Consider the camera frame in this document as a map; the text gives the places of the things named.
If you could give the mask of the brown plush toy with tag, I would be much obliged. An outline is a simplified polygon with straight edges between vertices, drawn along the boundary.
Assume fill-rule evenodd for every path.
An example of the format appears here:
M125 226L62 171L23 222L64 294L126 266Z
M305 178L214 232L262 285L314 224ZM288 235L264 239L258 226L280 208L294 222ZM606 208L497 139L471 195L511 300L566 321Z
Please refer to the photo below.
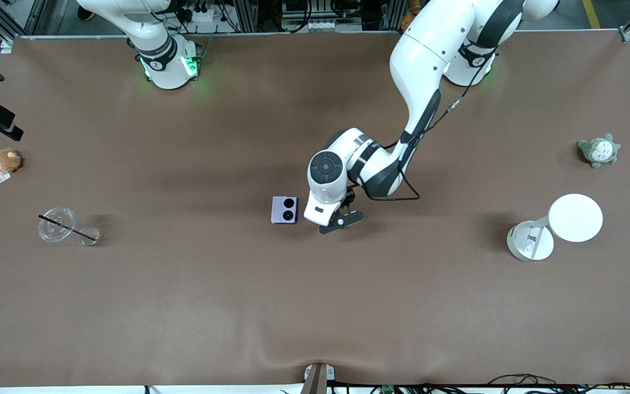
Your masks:
M23 158L14 149L0 150L0 183L10 179L11 175L23 165Z

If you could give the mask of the green grey Totoro plush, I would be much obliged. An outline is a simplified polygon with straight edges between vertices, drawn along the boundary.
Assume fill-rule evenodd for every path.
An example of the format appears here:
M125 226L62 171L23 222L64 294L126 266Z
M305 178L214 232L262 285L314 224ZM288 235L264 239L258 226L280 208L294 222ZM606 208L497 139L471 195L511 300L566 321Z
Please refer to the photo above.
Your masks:
M576 146L585 160L595 169L602 166L612 167L617 162L617 153L622 147L614 142L614 137L610 133L590 141L580 140L576 143Z

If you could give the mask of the large clear plastic cup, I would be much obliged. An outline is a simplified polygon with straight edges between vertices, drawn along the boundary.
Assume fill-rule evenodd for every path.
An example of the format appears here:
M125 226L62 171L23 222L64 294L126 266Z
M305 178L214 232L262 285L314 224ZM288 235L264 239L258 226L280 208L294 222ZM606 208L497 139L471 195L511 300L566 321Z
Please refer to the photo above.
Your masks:
M69 227L75 228L75 225L77 225L77 217L75 216L73 210L68 207L53 207L42 215ZM40 239L45 242L49 242L50 244L59 244L60 242L73 239L72 232L68 232L68 230L55 226L54 224L43 221L39 218L37 229Z

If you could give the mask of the black straw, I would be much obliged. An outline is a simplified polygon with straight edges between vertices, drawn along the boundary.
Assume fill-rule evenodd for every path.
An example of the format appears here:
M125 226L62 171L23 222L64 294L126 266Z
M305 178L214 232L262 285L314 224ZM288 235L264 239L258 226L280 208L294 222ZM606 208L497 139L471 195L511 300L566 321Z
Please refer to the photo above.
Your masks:
M76 230L74 227L66 226L66 225L64 225L64 224L62 224L62 223L60 223L58 221L55 221L55 220L50 219L50 218L48 218L46 216L43 216L43 215L38 215L38 218L42 219L43 221L49 222L51 224L54 224L55 226L58 226L58 227L63 228L65 230L68 230L68 232L72 232L74 234L80 235L81 237L84 237L85 239L90 240L92 242L92 244L95 244L95 242L97 242L97 239L95 237L92 237L92 236L90 236L88 234L84 234L80 230Z

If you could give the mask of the white round desk lamp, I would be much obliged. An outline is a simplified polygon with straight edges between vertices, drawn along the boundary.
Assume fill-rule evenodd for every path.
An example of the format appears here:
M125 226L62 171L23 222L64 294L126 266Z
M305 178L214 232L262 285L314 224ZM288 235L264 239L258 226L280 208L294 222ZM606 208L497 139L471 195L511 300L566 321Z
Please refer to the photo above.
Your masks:
M545 217L512 227L507 247L520 261L543 261L553 253L556 237L580 244L593 239L603 222L603 211L595 200L583 194L563 195L550 205Z

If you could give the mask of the lilac folding phone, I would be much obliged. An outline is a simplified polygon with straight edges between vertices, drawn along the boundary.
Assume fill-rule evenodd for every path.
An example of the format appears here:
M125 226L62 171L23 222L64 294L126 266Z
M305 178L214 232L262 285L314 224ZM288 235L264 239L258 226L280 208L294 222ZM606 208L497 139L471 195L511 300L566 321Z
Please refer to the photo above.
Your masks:
M271 223L296 224L298 221L299 199L294 195L275 195L272 197Z

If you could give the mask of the white power strip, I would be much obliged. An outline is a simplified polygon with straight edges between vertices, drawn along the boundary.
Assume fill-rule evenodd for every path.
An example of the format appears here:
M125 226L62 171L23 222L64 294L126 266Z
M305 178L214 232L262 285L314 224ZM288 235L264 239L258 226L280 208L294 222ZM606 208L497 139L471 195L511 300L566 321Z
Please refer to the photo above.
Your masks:
M193 3L183 3L177 12L179 22L212 23L227 22L227 10L221 3L208 2L208 0L195 0Z

